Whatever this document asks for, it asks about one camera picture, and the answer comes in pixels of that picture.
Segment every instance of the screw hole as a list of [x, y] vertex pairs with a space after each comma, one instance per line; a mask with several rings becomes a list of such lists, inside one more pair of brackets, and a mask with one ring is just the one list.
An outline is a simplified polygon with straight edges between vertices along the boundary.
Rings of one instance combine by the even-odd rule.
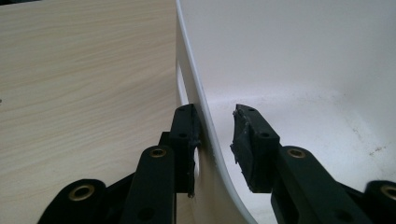
[[294, 158], [304, 158], [305, 157], [305, 153], [303, 151], [301, 151], [300, 149], [296, 149], [296, 148], [291, 148], [288, 150], [288, 154]]
[[153, 158], [160, 158], [166, 154], [166, 150], [162, 148], [154, 148], [150, 151], [149, 155]]
[[140, 210], [140, 212], [137, 214], [137, 217], [142, 221], [149, 221], [154, 217], [154, 214], [155, 210], [148, 207]]
[[392, 200], [396, 201], [396, 187], [390, 185], [384, 185], [381, 187], [381, 191], [387, 197], [391, 198]]
[[340, 209], [334, 210], [334, 215], [340, 221], [344, 221], [344, 222], [352, 222], [353, 221], [353, 217], [348, 212], [346, 212], [344, 210], [340, 210]]
[[94, 191], [95, 187], [93, 185], [81, 185], [70, 191], [69, 199], [74, 202], [83, 201], [91, 197]]
[[265, 137], [269, 137], [270, 134], [269, 133], [260, 133], [260, 136], [265, 138]]

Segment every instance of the wooden table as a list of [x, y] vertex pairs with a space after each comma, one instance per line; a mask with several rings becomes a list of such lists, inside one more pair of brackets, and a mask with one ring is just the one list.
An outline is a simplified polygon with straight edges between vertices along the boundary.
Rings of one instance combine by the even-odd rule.
[[[81, 178], [111, 185], [176, 108], [173, 0], [0, 7], [0, 223], [36, 223]], [[187, 196], [177, 223], [192, 223]]]

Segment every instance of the black bracket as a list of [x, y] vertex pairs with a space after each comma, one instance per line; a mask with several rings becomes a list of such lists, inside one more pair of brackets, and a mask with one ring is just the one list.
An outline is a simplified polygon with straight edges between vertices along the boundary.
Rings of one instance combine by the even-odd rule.
[[177, 193], [194, 195], [200, 126], [194, 105], [179, 107], [171, 131], [143, 151], [134, 174], [109, 187], [94, 179], [68, 185], [38, 223], [175, 223]]
[[255, 109], [237, 105], [231, 149], [251, 191], [271, 193], [278, 223], [396, 223], [396, 184], [372, 181], [364, 193], [336, 182], [312, 153], [282, 147]]

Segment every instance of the white plastic container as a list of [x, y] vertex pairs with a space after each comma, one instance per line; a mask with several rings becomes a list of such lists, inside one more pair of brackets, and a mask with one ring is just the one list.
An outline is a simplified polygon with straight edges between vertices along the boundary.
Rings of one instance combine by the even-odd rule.
[[235, 104], [339, 182], [396, 182], [396, 1], [177, 0], [177, 83], [203, 119], [197, 223], [275, 223], [234, 163]]

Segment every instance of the light wood laminate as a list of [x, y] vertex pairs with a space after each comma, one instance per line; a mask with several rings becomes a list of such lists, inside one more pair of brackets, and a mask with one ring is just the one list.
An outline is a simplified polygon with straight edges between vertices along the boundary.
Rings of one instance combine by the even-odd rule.
[[[173, 0], [0, 7], [0, 223], [36, 223], [66, 185], [134, 172], [176, 108]], [[187, 196], [177, 223], [192, 223]]]

